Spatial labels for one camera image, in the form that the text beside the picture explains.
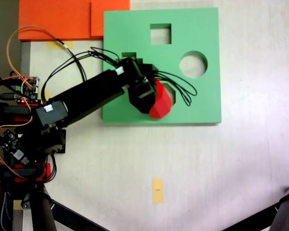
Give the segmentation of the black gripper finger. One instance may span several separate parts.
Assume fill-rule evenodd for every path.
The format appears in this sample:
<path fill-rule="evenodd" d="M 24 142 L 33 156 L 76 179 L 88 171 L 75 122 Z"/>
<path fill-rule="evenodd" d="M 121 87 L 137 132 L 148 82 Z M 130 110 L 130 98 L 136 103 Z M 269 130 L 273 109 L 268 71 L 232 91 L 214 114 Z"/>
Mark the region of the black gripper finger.
<path fill-rule="evenodd" d="M 133 93 L 129 92 L 129 101 L 139 112 L 148 114 L 155 103 L 155 94 L 151 93 L 143 98 L 139 98 Z"/>

